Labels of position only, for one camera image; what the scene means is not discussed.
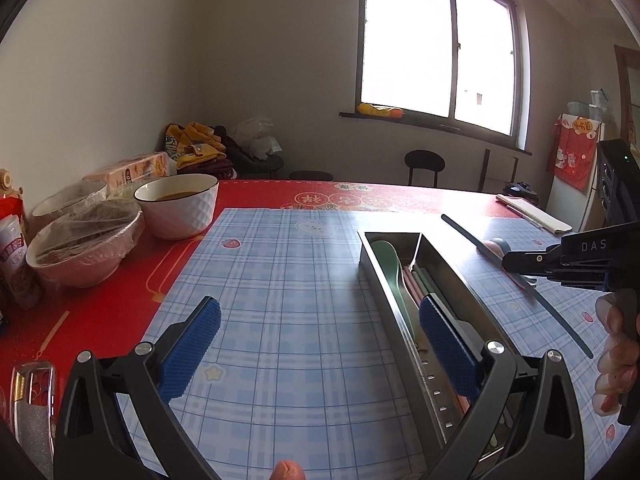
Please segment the person's right hand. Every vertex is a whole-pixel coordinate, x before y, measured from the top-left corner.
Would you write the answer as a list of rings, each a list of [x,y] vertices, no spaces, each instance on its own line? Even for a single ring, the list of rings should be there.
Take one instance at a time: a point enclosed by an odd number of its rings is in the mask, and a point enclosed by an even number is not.
[[[605,328],[606,338],[598,361],[599,376],[594,384],[592,406],[600,416],[613,415],[620,409],[620,396],[628,393],[638,377],[639,317],[634,319],[634,336],[625,333],[628,320],[610,292],[596,302],[596,312]]]

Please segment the person's left hand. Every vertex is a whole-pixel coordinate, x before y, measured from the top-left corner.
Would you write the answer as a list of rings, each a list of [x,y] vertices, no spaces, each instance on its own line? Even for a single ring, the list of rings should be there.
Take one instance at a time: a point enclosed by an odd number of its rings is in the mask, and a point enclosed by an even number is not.
[[[295,460],[279,460],[270,474],[270,480],[305,480],[303,467]]]

